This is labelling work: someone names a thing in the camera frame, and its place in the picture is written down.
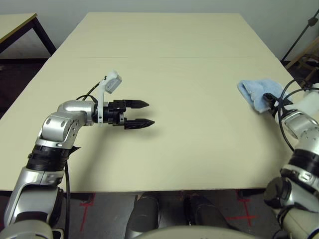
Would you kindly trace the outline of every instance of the blue towel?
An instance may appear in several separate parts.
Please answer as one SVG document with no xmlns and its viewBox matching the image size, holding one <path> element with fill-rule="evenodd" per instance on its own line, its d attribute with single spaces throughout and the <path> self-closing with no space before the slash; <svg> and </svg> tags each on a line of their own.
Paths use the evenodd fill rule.
<svg viewBox="0 0 319 239">
<path fill-rule="evenodd" d="M 265 93 L 271 93 L 279 98 L 283 91 L 283 87 L 271 79 L 255 81 L 243 80 L 239 82 L 237 88 L 247 102 L 259 113 L 270 109 L 266 101 L 263 99 L 263 95 Z"/>
</svg>

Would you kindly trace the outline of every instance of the gray floor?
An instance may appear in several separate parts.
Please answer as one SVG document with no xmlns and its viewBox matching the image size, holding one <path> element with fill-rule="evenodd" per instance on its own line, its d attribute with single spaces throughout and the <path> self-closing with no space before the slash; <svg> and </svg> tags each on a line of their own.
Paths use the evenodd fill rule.
<svg viewBox="0 0 319 239">
<path fill-rule="evenodd" d="M 8 108 L 43 63 L 0 63 L 0 109 Z M 292 67 L 294 77 L 305 76 Z M 313 82 L 318 82 L 316 74 Z M 159 227 L 185 225 L 183 199 L 192 192 L 160 193 Z M 200 191 L 210 199 L 226 217 L 227 221 L 243 232 L 262 238 L 271 238 L 279 229 L 272 211 L 263 202 L 262 194 L 241 199 L 236 190 Z M 8 197 L 0 196 L 0 229 L 3 228 L 3 212 Z M 122 239 L 135 200 L 134 193 L 97 193 L 90 203 L 71 200 L 71 239 Z M 58 227 L 64 225 L 64 209 Z"/>
<path fill-rule="evenodd" d="M 159 228 L 185 225 L 183 199 L 193 192 L 162 192 L 159 197 Z M 263 202 L 263 195 L 239 199 L 236 190 L 198 191 L 239 230 L 271 238 L 280 229 L 275 216 Z M 8 197 L 0 197 L 3 213 Z M 71 239 L 123 239 L 133 209 L 135 194 L 97 193 L 90 203 L 71 200 Z M 57 228 L 64 227 L 64 206 Z"/>
</svg>

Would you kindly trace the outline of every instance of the black cable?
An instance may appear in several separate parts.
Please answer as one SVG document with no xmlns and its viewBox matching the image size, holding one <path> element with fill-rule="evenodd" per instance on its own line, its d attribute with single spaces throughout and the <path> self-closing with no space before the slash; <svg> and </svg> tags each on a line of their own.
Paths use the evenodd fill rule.
<svg viewBox="0 0 319 239">
<path fill-rule="evenodd" d="M 97 83 L 92 89 L 89 90 L 89 92 L 86 95 L 79 96 L 76 98 L 76 100 L 83 98 L 82 100 L 86 100 L 86 98 L 91 97 L 91 99 L 97 103 L 97 100 L 94 96 L 90 95 L 95 88 L 99 86 L 100 82 Z M 71 208 L 71 191 L 70 191 L 70 177 L 69 177 L 69 168 L 68 168 L 68 162 L 64 165 L 65 169 L 65 181 L 66 181 L 66 209 L 65 209 L 65 239 L 68 239 L 69 237 L 69 231 L 70 231 L 70 208 Z"/>
<path fill-rule="evenodd" d="M 284 132 L 284 128 L 283 128 L 283 124 L 282 124 L 282 119 L 281 119 L 281 110 L 283 108 L 283 97 L 285 95 L 286 90 L 288 89 L 288 87 L 295 81 L 297 81 L 298 79 L 293 79 L 291 81 L 288 82 L 288 84 L 286 84 L 286 86 L 283 89 L 283 92 L 281 93 L 279 99 L 278 99 L 278 124 L 279 124 L 279 128 L 281 131 L 281 134 L 283 135 L 284 140 L 286 141 L 287 145 L 289 146 L 289 148 L 294 151 L 294 148 L 292 147 L 292 145 L 290 144 L 289 140 L 286 137 L 286 134 Z"/>
<path fill-rule="evenodd" d="M 306 91 L 306 90 L 319 90 L 319 88 L 314 88 L 314 87 L 307 87 L 307 88 L 301 88 L 301 89 L 298 89 L 298 90 L 295 90 L 291 93 L 289 93 L 287 96 L 285 96 L 285 98 L 283 99 L 283 96 L 287 90 L 287 88 L 293 83 L 293 82 L 297 82 L 298 80 L 302 80 L 304 81 L 306 84 L 307 82 L 302 79 L 302 78 L 296 78 L 296 79 L 293 79 L 291 80 L 284 88 L 282 94 L 280 95 L 279 99 L 278 99 L 278 123 L 279 123 L 279 127 L 280 127 L 280 131 L 283 135 L 283 138 L 284 140 L 286 141 L 287 145 L 289 146 L 289 148 L 294 151 L 294 148 L 292 147 L 292 145 L 290 144 L 289 140 L 287 139 L 286 137 L 286 134 L 285 134 L 285 131 L 284 131 L 284 128 L 283 128 L 283 124 L 282 124 L 282 115 L 281 115 L 281 110 L 283 109 L 284 111 L 284 101 L 286 99 L 288 99 L 290 96 L 292 96 L 293 94 L 297 93 L 297 92 L 300 92 L 300 91 Z"/>
<path fill-rule="evenodd" d="M 291 95 L 295 94 L 295 93 L 298 93 L 300 91 L 308 91 L 308 90 L 317 90 L 319 91 L 319 88 L 316 88 L 316 87 L 308 87 L 308 88 L 302 88 L 302 89 L 298 89 L 298 90 L 295 90 L 295 91 L 292 91 L 291 93 L 289 93 L 285 98 L 284 98 L 284 101 L 289 98 Z"/>
<path fill-rule="evenodd" d="M 66 161 L 64 165 L 65 169 L 65 181 L 66 181 L 66 210 L 65 210 L 65 238 L 69 238 L 70 231 L 70 207 L 71 207 L 71 191 L 70 191 L 70 177 L 68 162 Z"/>
<path fill-rule="evenodd" d="M 99 84 L 100 84 L 100 82 L 97 83 L 95 86 L 92 87 L 92 89 L 89 90 L 89 92 L 84 97 L 83 101 L 86 100 L 87 96 L 90 95 L 95 90 L 95 88 L 97 88 L 99 86 Z"/>
<path fill-rule="evenodd" d="M 79 96 L 78 98 L 76 98 L 76 100 L 80 99 L 80 98 L 83 98 L 83 101 L 87 98 L 87 97 L 91 97 L 91 99 L 93 100 L 94 103 L 97 103 L 98 100 L 92 96 L 92 95 L 82 95 L 82 96 Z"/>
</svg>

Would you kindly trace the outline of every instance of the table leg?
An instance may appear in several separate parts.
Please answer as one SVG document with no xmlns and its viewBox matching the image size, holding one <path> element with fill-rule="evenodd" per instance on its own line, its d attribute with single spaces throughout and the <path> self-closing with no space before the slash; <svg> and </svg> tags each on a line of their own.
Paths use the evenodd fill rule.
<svg viewBox="0 0 319 239">
<path fill-rule="evenodd" d="M 40 40 L 42 41 L 43 45 L 46 47 L 48 52 L 51 55 L 53 55 L 53 53 L 56 51 L 56 48 L 53 45 L 52 41 L 50 40 L 49 36 L 46 34 L 39 20 L 37 18 L 34 18 L 32 22 L 34 24 L 33 30 L 38 35 L 38 37 L 40 38 Z"/>
<path fill-rule="evenodd" d="M 18 31 L 13 33 L 10 37 L 8 37 L 2 43 L 0 43 L 0 53 L 6 50 L 11 44 L 17 41 L 21 36 L 26 34 L 31 28 L 33 28 L 33 26 L 34 24 L 32 23 L 32 21 L 28 22 L 26 25 L 24 25 L 22 28 L 20 28 Z"/>
</svg>

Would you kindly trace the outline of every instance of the black metal stand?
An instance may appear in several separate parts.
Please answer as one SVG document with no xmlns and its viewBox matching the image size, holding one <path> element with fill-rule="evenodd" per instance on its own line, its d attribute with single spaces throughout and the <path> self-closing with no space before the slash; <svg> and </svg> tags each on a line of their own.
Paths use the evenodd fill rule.
<svg viewBox="0 0 319 239">
<path fill-rule="evenodd" d="M 32 28 L 38 35 L 48 52 L 53 55 L 53 53 L 56 51 L 56 48 L 36 17 L 28 22 L 26 25 L 21 27 L 19 30 L 17 30 L 15 33 L 13 33 L 11 36 L 9 36 L 2 43 L 0 43 L 0 53 L 6 50 L 11 44 L 17 41 Z"/>
<path fill-rule="evenodd" d="M 295 45 L 298 43 L 298 41 L 300 40 L 300 38 L 303 36 L 303 34 L 304 34 L 304 33 L 306 32 L 306 30 L 308 29 L 308 27 L 314 26 L 314 25 L 317 23 L 318 19 L 316 18 L 316 16 L 318 15 L 318 13 L 319 13 L 319 9 L 318 9 L 318 11 L 315 13 L 315 15 L 308 20 L 307 26 L 306 26 L 306 27 L 303 29 L 303 31 L 300 33 L 299 37 L 295 40 L 295 42 L 294 42 L 293 45 L 290 47 L 290 49 L 287 51 L 287 53 L 284 55 L 284 57 L 281 59 L 281 61 L 284 61 L 285 58 L 289 55 L 289 53 L 291 52 L 291 50 L 292 50 L 292 49 L 295 47 Z"/>
</svg>

